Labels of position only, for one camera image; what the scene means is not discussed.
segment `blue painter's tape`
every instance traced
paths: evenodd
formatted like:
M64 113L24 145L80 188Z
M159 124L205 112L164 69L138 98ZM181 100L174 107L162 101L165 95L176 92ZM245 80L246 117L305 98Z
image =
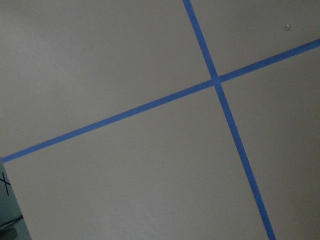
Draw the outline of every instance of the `blue painter's tape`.
M196 39L197 39L198 44L200 46L205 64L206 64L208 71L209 71L209 74L212 79L219 79L217 71L216 71L216 67L214 65L214 62L212 61L211 56L210 56L209 49L207 47L204 35L201 31L199 22L197 20L197 16L196 16L195 11L191 5L191 2L189 0L184 0L183 3L184 3L185 10L189 16L191 25L193 27Z
M230 79L234 79L236 77L239 77L241 75L253 72L255 70L264 68L266 66L269 66L271 64L280 62L282 60L285 60L287 58L293 57L295 55L304 53L306 51L315 49L317 47L320 47L320 38L311 42L308 42L304 45L298 46L296 48L290 49L288 51L282 52L280 54L277 54L275 56L272 57L268 57L264 60L258 61L256 63L250 64L248 66L242 67L240 69L234 70L232 72L229 72L225 75L220 76L220 81L221 82L225 82L228 81Z
M209 88L209 87L212 87L212 86L213 86L212 80L208 80L208 81L202 82L200 84L194 85L194 86L186 88L184 90L175 92L175 93L173 93L171 95L159 98L157 100L151 101L151 102L146 103L144 105L135 107L135 108L130 109L128 111L122 112L122 113L114 115L112 117L108 117L108 118L106 118L104 120L101 120L101 121L97 121L97 122L92 123L90 125L81 127L81 128L79 128L77 130L68 132L66 134L57 136L57 137L52 138L50 140L44 141L44 142L39 143L37 145L31 146L31 147L28 147L28 148L23 149L21 151L18 151L16 153L13 153L11 155L5 156L5 157L2 158L2 161L4 163L9 162L9 161L11 161L13 159L20 158L22 156L25 156L27 154L31 154L33 152L36 152L38 150L47 148L47 147L55 145L57 143L61 143L61 142L65 141L65 140L68 140L68 139L74 138L76 136L85 134L87 132L90 132L90 131L93 131L95 129L104 127L106 125L112 124L112 123L120 121L122 119L126 119L128 117L133 116L133 115L142 113L144 111L153 109L153 108L161 106L163 104L166 104L166 103L172 102L174 100L183 98L183 97L185 97L187 95L199 92L199 91L201 91L203 89L206 89L206 88Z
M284 59L286 59L286 58L290 58L290 57L293 57L293 56L295 56L295 55L301 54L301 53L303 53L303 52L312 50L312 49L317 48L317 47L320 47L320 39L317 39L317 40L315 40L315 41L312 41L312 42L309 42L309 43L307 43L307 44L301 45L301 46L299 46L299 47L293 48L293 49L291 49L291 50L285 51L285 52L280 53L280 54L278 54L278 55L269 57L269 58L267 58L267 59L265 59L265 60L256 62L256 63L254 63L254 64L245 66L245 67L240 68L240 69L238 69L238 70L229 72L229 73L227 73L227 74L225 74L225 75L220 76L220 77L219 77L220 80L217 81L217 79L216 79L215 81L216 81L216 82L219 82L219 81L225 82L225 81L231 80L231 79L233 79L233 78L239 77L239 76L241 76L241 75L247 74L247 73L249 73L249 72L255 71L255 70L259 69L259 68L263 68L263 67L266 67L266 66L268 66L268 65L270 65L270 64L277 63L277 62L282 61L282 60L284 60ZM197 85L195 85L195 86L192 86L192 87L190 87L190 88L187 88L187 89L178 91L178 92L176 92L176 93L173 93L172 95L169 95L169 96L160 98L160 99L155 100L155 101L153 101L153 102L159 103L159 102L161 102L161 100L165 100L165 99L170 99L170 98L172 98L171 100L162 103L162 104L165 104L165 103L171 102L171 101L173 101L173 100L175 100L175 99L179 99L179 98L182 98L182 97L187 96L187 95L189 95L189 94L196 93L196 92L201 91L201 90L203 90L203 89L212 87L213 85L214 85L214 81L213 81L213 80L208 80L208 81L202 82L202 83L200 83L200 84L197 84ZM147 103L147 104L142 105L142 106L152 106L151 103L153 103L153 102ZM137 109L141 109L142 106L136 107L136 108L134 108L134 109L128 110L128 111L123 112L123 113L120 113L120 114L118 114L117 116L120 116L120 115L122 115L122 114L126 115L125 113L130 113L131 111L138 111ZM109 117L109 118L107 118L107 119L104 119L104 120L102 120L102 121L99 121L98 123L104 122L104 123L105 123L104 126L106 126L106 125L108 125L108 124L111 123L111 122L108 123L108 120L111 120L111 119L113 119L113 118L115 118L115 117L116 117L116 116ZM119 121L119 120L121 120L121 119L124 119L124 118L125 118L125 117L123 117L123 118L118 117L117 120L114 120L114 121L113 121L113 123L116 122L116 121ZM92 131L92 130L96 129L96 128L94 128L94 127L90 127L90 128L89 128L89 126L95 126L96 128L103 127L103 126L99 126L98 124L95 125L95 123L93 123L93 124L91 124L91 125L84 126L84 127L80 128L80 129L86 130L86 131L83 132L83 133L86 133L86 132L89 132L89 131ZM3 161L4 163L6 163L6 162L9 162L9 161L11 161L11 160L13 160L13 159L20 158L20 157L25 156L25 155L27 155L27 154L30 154L30 153L33 153L33 152L35 152L35 151L38 151L38 150L44 149L44 148L46 148L46 147L49 147L49 146L51 146L51 145L60 143L60 142L62 142L62 141L64 141L64 140L67 140L67 139L76 137L76 136L82 134L82 133L79 133L78 130L75 130L75 131L66 133L66 134L61 135L61 136L57 136L57 137L55 137L55 138L53 138L53 139L51 139L51 140L48 140L48 141L39 143L39 144L37 144L37 145L35 145L35 146L31 146L31 147L28 147L28 148L23 149L23 150L21 150L21 151L18 151L18 152L15 152L15 153L13 153L13 154L10 154L10 155L8 155L8 156L5 156L5 157L2 158L2 161Z
M222 88L220 79L218 77L216 68L214 66L214 62L213 62L213 60L210 56L210 53L208 51L206 40L202 34L200 25L199 25L198 20L196 18L196 14L194 12L194 9L192 7L190 0L183 0L183 3L185 6L185 9L187 11L187 14L189 16L189 19L190 19L191 25L193 27L194 33L196 35L196 38L198 40L199 46L201 48L201 51L202 51L204 60L206 62L208 71L212 77L216 94L218 95L224 116L226 118L230 132L232 134L233 141L235 143L236 149L237 149L238 154L240 156L242 166L244 168L246 177L249 181L249 185L251 187L251 191L253 193L256 205L258 207L265 231L268 235L269 240L276 240L276 236L275 236L274 230L271 226L271 222L269 220L269 216L268 216L264 201L263 201L262 196L260 194L258 184L256 182L252 168L250 166L250 162L248 160L244 145L243 145L242 140L240 138L240 134L238 132L236 122L234 120L234 117L232 116L225 92Z

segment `dark object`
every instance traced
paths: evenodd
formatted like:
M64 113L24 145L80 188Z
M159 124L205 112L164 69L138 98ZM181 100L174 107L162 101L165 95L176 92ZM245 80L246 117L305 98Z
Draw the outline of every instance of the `dark object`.
M3 177L3 179L0 178L0 181L4 182L5 190L6 190L6 195L9 196L8 186L7 186L7 185L10 185L10 186L11 186L11 184L6 181L6 178L5 178L5 174L4 174L4 173L2 173L2 177Z
M15 228L0 230L0 240L13 240L18 236Z
M3 226L5 226L5 225L8 225L8 224L10 224L10 225L8 225L8 226L6 226L4 229L0 229L0 231L3 231L3 230L6 230L7 228L9 228L9 227L11 227L12 225L14 225L14 224L16 224L17 222L19 222L21 219L23 219L24 218L24 216L19 216L19 217L17 217L16 219L13 219L13 220L11 220L11 221L7 221L7 222L5 222L5 223L2 223L1 225L0 225L0 228L1 227L3 227Z

